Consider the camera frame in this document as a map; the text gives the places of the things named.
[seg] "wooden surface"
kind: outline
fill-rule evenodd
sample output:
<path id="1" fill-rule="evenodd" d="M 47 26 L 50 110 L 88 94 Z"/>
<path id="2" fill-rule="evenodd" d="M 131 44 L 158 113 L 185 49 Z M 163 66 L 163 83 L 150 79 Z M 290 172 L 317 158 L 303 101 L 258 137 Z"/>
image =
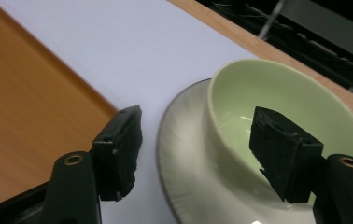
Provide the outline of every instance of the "wooden surface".
<path id="1" fill-rule="evenodd" d="M 115 109 L 0 10 L 0 201 L 89 150 Z"/>
<path id="2" fill-rule="evenodd" d="M 260 40 L 255 35 L 242 29 L 238 25 L 224 19 L 216 12 L 202 6 L 195 0 L 169 0 L 171 3 L 190 13 L 193 17 L 217 30 L 221 34 L 230 38 L 233 42 L 240 45 L 244 49 L 257 55 L 259 58 L 272 60 L 275 62 L 283 63 L 289 65 L 310 77 L 313 77 L 318 82 L 322 83 L 325 87 L 330 89 L 335 93 L 340 99 L 342 99 L 346 105 L 348 105 L 353 110 L 353 93 L 347 91 L 341 86 L 335 84 L 331 80 L 322 76 L 313 69 L 307 67 L 306 65 L 298 62 L 297 60 L 291 58 L 286 53 L 274 48 L 273 46 L 267 44 L 266 42 Z"/>

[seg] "saucer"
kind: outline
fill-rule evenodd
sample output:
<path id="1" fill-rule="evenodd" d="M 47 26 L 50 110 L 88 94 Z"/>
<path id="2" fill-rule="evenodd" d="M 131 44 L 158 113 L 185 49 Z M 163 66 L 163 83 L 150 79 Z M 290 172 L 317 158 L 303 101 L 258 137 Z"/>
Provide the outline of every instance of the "saucer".
<path id="1" fill-rule="evenodd" d="M 217 165 L 208 158 L 203 132 L 209 83 L 209 79 L 204 80 L 182 91 L 165 111 L 158 133 L 160 178 L 178 221 L 184 224 L 315 223 L 312 200 L 308 204 L 284 203 L 263 181 L 268 188 L 266 193 L 274 199 L 266 202 L 261 191 L 238 188 L 215 172 Z M 249 179 L 240 182 L 251 184 Z"/>

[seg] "white surface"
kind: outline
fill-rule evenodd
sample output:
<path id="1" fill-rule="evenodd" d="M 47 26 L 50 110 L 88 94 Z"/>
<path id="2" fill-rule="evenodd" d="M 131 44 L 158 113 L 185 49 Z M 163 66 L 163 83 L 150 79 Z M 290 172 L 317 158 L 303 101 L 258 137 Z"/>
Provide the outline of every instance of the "white surface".
<path id="1" fill-rule="evenodd" d="M 0 0 L 0 7 L 117 108 L 141 105 L 144 143 L 130 195 L 104 223 L 176 223 L 155 161 L 171 100 L 225 63 L 255 56 L 164 0 Z"/>

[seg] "cup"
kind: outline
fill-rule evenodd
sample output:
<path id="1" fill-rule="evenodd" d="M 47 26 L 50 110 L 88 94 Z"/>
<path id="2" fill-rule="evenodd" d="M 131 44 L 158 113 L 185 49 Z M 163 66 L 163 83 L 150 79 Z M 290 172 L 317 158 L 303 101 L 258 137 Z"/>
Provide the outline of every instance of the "cup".
<path id="1" fill-rule="evenodd" d="M 228 190 L 254 209 L 290 210 L 265 177 L 248 144 L 256 106 L 275 110 L 324 144 L 322 156 L 353 156 L 353 113 L 316 80 L 284 64 L 238 60 L 210 81 L 204 111 L 208 165 Z M 293 205 L 309 211 L 309 204 Z"/>

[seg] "cup rim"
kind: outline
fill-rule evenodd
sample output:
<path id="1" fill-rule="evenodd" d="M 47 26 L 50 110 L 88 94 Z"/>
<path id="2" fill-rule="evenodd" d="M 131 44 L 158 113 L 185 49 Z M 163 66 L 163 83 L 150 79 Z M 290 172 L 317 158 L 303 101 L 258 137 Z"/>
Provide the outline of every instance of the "cup rim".
<path id="1" fill-rule="evenodd" d="M 209 121 L 212 123 L 212 125 L 213 125 L 213 127 L 215 129 L 215 133 L 219 137 L 219 140 L 221 141 L 222 145 L 225 146 L 225 148 L 228 151 L 228 153 L 231 153 L 233 156 L 239 158 L 238 160 L 241 161 L 241 158 L 237 155 L 237 153 L 232 148 L 229 147 L 229 145 L 228 145 L 228 143 L 227 143 L 227 141 L 225 139 L 225 136 L 220 131 L 220 128 L 218 128 L 219 127 L 219 123 L 218 123 L 218 120 L 217 120 L 214 104 L 213 104 L 213 101 L 212 101 L 213 92 L 214 92 L 214 88 L 215 88 L 215 85 L 217 83 L 217 80 L 219 79 L 219 77 L 221 76 L 222 72 L 226 68 L 234 66 L 235 64 L 239 64 L 239 63 L 257 63 L 257 62 L 268 63 L 268 64 L 270 64 L 272 66 L 277 66 L 277 67 L 280 67 L 282 69 L 290 70 L 291 72 L 296 73 L 301 78 L 304 78 L 307 82 L 310 82 L 312 85 L 315 85 L 315 86 L 319 87 L 320 89 L 322 89 L 323 91 L 325 91 L 325 93 L 328 94 L 329 97 L 331 97 L 336 103 L 338 103 L 338 105 L 340 105 L 345 110 L 345 112 L 351 117 L 351 119 L 353 120 L 353 111 L 344 103 L 344 101 L 342 101 L 331 90 L 326 88 L 323 84 L 321 84 L 320 82 L 315 80 L 313 77 L 310 77 L 309 75 L 307 75 L 305 73 L 302 73 L 301 71 L 298 71 L 295 68 L 292 68 L 292 67 L 290 67 L 288 65 L 285 65 L 283 63 L 277 63 L 277 62 L 270 61 L 270 60 L 264 60 L 264 59 L 237 59 L 237 60 L 234 60 L 232 62 L 224 64 L 221 68 L 219 68 L 215 72 L 215 75 L 210 79 L 209 87 L 208 87 L 207 94 L 206 94 L 205 109 L 207 110 L 207 113 L 209 114 Z"/>

